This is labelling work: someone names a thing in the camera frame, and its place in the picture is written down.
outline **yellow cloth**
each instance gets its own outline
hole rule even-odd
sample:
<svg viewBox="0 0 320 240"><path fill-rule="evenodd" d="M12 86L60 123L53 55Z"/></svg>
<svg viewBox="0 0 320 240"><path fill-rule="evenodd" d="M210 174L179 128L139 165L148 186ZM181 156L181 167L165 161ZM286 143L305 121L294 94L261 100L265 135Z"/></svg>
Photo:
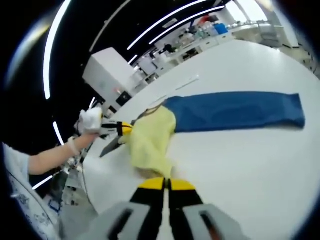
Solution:
<svg viewBox="0 0 320 240"><path fill-rule="evenodd" d="M153 170L170 178L173 165L166 158L166 153L175 129L175 115L160 106L154 113L139 119L132 132L123 136L120 141L129 146L131 164L134 167Z"/></svg>

